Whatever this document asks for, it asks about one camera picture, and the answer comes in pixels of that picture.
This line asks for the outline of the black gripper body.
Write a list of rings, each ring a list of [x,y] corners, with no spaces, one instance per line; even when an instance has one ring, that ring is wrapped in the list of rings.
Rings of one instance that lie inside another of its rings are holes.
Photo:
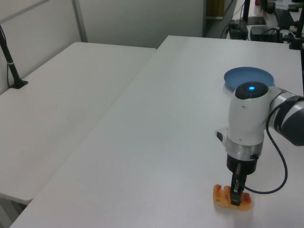
[[[258,155],[253,154],[249,161],[242,161],[227,155],[227,168],[232,173],[237,173],[238,165],[240,164],[240,176],[250,175],[255,172],[257,167]]]

